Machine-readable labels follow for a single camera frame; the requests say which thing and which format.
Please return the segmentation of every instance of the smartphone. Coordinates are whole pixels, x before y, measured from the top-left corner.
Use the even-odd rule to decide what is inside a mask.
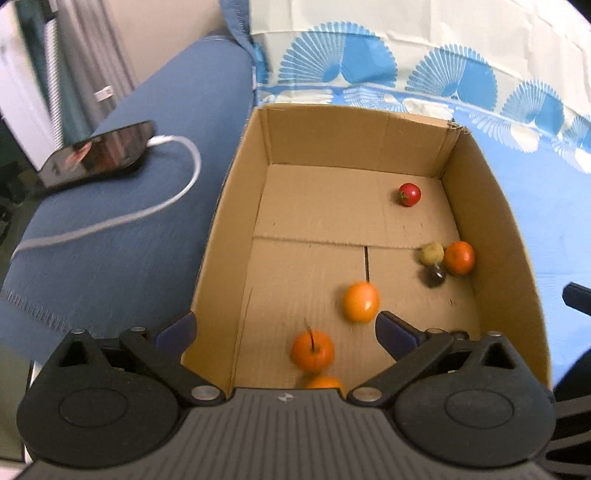
[[[153,136],[152,123],[142,122],[53,152],[38,172],[43,193],[135,170],[141,164],[146,143]]]

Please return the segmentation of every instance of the red cherry tomato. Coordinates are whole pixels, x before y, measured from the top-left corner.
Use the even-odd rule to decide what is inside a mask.
[[[398,198],[403,205],[412,207],[421,199],[421,189],[414,183],[405,183],[398,189]]]

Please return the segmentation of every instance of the cardboard box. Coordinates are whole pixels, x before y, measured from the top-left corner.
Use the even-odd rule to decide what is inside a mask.
[[[392,198],[411,181],[411,207]],[[476,268],[428,289],[417,249],[462,239]],[[184,363],[229,391],[294,388],[290,348],[304,322],[336,347],[327,371],[350,389],[393,360],[373,324],[352,325],[340,298],[369,277],[419,329],[500,330],[544,383],[544,322],[515,219],[471,134],[452,122],[342,106],[272,105],[246,129],[213,223]]]

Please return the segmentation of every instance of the blue fan pattern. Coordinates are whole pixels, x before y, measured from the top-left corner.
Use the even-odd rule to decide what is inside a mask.
[[[329,83],[339,75],[350,84],[394,86],[398,67],[374,33],[355,23],[330,22],[291,43],[281,61],[279,83]]]
[[[259,42],[254,42],[255,50],[255,69],[256,82],[266,84],[269,82],[269,68],[267,67],[267,59],[265,58],[265,51]]]
[[[564,107],[558,93],[539,80],[518,85],[505,102],[501,115],[556,135],[564,124]]]
[[[490,111],[495,109],[498,97],[490,65],[478,52],[459,45],[429,52],[409,77],[406,90],[459,99]]]
[[[552,140],[552,146],[571,166],[581,170],[575,155],[578,148],[591,154],[591,115],[577,115],[573,124],[564,131],[563,137]]]
[[[524,142],[519,143],[511,132],[511,121],[488,113],[471,112],[469,117],[478,130],[486,133],[489,137],[495,139],[506,147],[528,153],[538,150],[538,142],[535,138],[539,139],[539,136],[534,131],[531,131],[531,138],[533,141],[531,141],[530,144],[525,144]]]
[[[386,110],[390,112],[406,112],[406,108],[391,93],[366,86],[347,88],[343,92],[345,104],[373,110]]]

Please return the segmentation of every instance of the phone screen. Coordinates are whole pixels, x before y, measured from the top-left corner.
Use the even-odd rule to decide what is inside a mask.
[[[53,189],[122,170],[141,156],[153,134],[152,124],[143,122],[62,148],[47,159],[39,178]]]

